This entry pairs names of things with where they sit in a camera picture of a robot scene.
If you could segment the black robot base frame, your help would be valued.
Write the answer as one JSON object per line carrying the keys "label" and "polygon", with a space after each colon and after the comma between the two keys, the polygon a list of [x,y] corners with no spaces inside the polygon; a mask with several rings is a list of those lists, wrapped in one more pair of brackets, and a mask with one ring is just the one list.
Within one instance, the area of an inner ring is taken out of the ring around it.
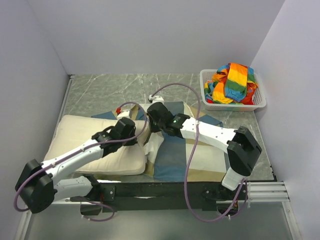
{"label": "black robot base frame", "polygon": [[238,202],[247,197],[245,185],[240,190],[229,190],[218,182],[189,182],[187,185],[183,182],[111,182],[101,183],[90,193],[87,199],[99,204],[82,202],[80,213],[97,216],[112,211],[184,210],[188,204],[196,210],[217,211],[225,208],[228,201]]}

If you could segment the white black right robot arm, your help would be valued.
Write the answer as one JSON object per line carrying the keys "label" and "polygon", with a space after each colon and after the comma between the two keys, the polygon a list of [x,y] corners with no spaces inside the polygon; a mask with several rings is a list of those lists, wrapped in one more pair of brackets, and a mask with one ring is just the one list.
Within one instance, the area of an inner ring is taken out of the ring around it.
{"label": "white black right robot arm", "polygon": [[202,142],[223,151],[228,156],[229,168],[224,175],[219,193],[222,198],[230,200],[237,194],[237,187],[249,177],[255,167],[262,148],[247,127],[238,129],[224,128],[202,122],[189,115],[172,114],[161,102],[151,104],[147,109],[151,132],[163,131],[172,137],[194,140],[194,147]]}

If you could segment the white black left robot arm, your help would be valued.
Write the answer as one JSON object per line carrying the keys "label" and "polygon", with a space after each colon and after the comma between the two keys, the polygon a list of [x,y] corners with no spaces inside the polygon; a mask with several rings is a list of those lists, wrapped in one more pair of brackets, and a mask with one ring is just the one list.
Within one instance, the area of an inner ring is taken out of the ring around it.
{"label": "white black left robot arm", "polygon": [[33,214],[45,210],[64,188],[63,180],[80,167],[115,153],[126,144],[136,143],[136,125],[123,117],[114,126],[95,133],[75,149],[42,163],[33,159],[25,164],[15,185],[16,197]]}

